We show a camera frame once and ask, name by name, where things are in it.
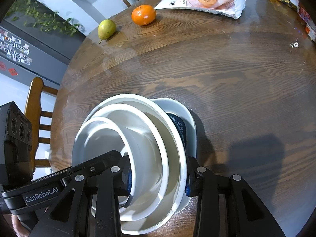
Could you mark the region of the medium white bowl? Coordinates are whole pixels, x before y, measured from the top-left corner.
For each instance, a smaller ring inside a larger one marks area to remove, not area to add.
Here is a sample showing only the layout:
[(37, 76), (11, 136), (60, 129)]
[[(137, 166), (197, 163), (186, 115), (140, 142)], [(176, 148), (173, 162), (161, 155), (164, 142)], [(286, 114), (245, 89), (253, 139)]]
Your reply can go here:
[(144, 177), (144, 192), (133, 205), (125, 210), (121, 207), (119, 212), (122, 221), (130, 222), (146, 218), (159, 206), (168, 186), (168, 156), (159, 131), (144, 112), (127, 104), (107, 105), (94, 113), (89, 120), (94, 117), (108, 118), (133, 129), (142, 136), (138, 143), (141, 145), (143, 159), (141, 176)]

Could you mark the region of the small white bowl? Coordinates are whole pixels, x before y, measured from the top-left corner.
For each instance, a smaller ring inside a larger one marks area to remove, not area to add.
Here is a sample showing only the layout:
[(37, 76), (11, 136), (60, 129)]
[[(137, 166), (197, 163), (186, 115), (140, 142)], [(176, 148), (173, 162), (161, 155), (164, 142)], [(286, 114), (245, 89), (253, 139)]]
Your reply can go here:
[(78, 131), (73, 149), (72, 165), (76, 166), (112, 150), (128, 156), (131, 166), (130, 194), (122, 210), (133, 205), (144, 192), (144, 177), (141, 176), (142, 136), (131, 128), (115, 123), (105, 117), (94, 117), (86, 121)]

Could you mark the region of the large white plate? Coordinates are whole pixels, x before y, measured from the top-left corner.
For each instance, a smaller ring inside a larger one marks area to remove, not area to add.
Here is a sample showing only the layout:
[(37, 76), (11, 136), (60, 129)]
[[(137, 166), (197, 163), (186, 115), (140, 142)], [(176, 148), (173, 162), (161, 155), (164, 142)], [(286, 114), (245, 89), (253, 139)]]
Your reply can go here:
[(184, 195), (187, 167), (181, 137), (154, 101), (120, 94), (100, 103), (84, 120), (72, 164), (115, 148), (128, 157), (132, 172), (131, 192), (119, 199), (122, 233), (150, 233), (174, 215)]

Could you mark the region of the blue patterned dish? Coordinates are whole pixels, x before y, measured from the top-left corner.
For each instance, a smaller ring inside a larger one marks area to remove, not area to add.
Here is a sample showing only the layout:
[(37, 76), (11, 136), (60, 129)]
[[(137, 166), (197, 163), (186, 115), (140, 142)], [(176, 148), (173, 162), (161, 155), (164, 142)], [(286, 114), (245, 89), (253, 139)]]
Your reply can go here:
[(186, 126), (185, 126), (183, 120), (180, 117), (178, 117), (177, 115), (174, 115), (172, 113), (167, 113), (167, 115), (169, 116), (169, 118), (172, 120), (172, 122), (176, 126), (177, 131), (179, 133), (179, 136), (182, 140), (184, 150), (186, 150)]

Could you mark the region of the white rectangular tray dish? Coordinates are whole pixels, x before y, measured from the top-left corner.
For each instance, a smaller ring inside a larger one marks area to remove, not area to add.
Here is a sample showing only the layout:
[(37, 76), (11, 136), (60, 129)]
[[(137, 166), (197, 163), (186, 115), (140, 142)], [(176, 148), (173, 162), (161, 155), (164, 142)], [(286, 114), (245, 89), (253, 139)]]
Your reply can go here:
[(157, 104), (166, 116), (168, 116), (167, 113), (172, 113), (180, 117), (186, 126), (186, 150), (184, 150), (182, 140), (172, 120), (164, 120), (161, 116), (157, 116), (154, 120), (155, 124), (159, 120), (157, 129), (166, 147), (169, 179), (166, 194), (153, 215), (171, 217), (174, 213), (182, 211), (190, 201), (185, 194), (186, 156), (197, 156), (197, 130), (191, 113), (180, 102), (165, 98), (152, 99), (152, 102)]

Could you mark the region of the wooden chair at left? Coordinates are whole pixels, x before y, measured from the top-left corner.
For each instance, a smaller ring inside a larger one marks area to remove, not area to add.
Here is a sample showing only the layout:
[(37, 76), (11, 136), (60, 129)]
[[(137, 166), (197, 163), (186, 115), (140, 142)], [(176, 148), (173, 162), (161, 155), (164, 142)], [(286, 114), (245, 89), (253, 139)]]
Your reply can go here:
[(40, 130), (50, 132), (51, 126), (47, 124), (41, 124), (40, 120), (42, 117), (52, 118), (53, 113), (49, 111), (43, 111), (41, 107), (41, 95), (47, 93), (49, 95), (57, 96), (58, 90), (49, 86), (46, 86), (40, 77), (36, 77), (32, 80), (25, 106), (25, 116), (31, 122), (32, 133), (31, 133), (31, 144), (32, 150), (31, 166), (33, 172), (35, 169), (41, 167), (51, 167), (49, 159), (36, 159), (36, 152), (39, 144), (50, 144), (49, 137), (40, 137)]

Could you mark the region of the green pear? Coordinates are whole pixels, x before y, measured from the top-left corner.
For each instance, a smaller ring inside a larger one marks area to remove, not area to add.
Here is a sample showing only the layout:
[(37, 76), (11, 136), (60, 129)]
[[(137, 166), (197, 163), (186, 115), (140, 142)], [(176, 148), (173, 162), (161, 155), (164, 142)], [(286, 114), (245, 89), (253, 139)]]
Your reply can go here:
[(98, 26), (98, 37), (100, 43), (109, 39), (116, 31), (116, 24), (113, 20), (105, 19)]

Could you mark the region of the dark grey refrigerator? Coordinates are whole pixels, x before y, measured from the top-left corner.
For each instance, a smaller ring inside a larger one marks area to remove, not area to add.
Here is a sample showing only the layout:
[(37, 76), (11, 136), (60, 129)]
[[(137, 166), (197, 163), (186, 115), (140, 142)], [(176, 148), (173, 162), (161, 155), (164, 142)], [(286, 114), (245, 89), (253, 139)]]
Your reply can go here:
[(41, 32), (1, 21), (1, 71), (4, 75), (30, 85), (40, 77), (44, 84), (59, 89), (66, 69), (85, 39), (84, 27), (73, 36)]

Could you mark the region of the orange tangerine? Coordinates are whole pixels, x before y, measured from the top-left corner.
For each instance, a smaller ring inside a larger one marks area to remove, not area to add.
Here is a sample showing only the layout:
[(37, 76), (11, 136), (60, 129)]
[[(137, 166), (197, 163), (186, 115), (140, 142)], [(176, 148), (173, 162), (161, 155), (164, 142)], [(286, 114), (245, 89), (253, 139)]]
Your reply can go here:
[(136, 7), (131, 13), (132, 21), (139, 26), (146, 26), (156, 18), (156, 10), (151, 5), (141, 5)]

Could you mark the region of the green trailing plant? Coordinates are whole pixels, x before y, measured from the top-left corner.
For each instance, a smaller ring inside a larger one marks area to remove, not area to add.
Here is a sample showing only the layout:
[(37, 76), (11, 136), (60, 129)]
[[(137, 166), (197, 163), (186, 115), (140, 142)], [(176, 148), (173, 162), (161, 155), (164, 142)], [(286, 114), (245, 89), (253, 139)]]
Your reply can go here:
[(24, 28), (36, 28), (41, 32), (57, 32), (69, 36), (83, 29), (83, 25), (76, 23), (72, 17), (64, 19), (58, 11), (52, 11), (37, 0), (15, 0), (4, 19)]

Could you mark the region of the white snack bag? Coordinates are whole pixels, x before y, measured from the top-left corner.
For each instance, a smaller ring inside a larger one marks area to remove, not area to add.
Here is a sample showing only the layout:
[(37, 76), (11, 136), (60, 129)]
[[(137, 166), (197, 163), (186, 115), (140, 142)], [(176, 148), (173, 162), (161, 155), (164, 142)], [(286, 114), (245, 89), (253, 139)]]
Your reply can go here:
[(238, 19), (245, 7), (246, 0), (162, 0), (155, 9), (195, 10)]

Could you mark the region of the red label jar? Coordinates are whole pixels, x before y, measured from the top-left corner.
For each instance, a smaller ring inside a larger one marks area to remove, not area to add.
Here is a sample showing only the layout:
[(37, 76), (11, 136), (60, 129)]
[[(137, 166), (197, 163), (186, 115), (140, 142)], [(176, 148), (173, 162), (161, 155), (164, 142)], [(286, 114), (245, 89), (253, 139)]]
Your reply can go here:
[(315, 24), (312, 20), (309, 20), (306, 23), (305, 31), (308, 34), (309, 38), (313, 41), (316, 42), (316, 29), (315, 29)]

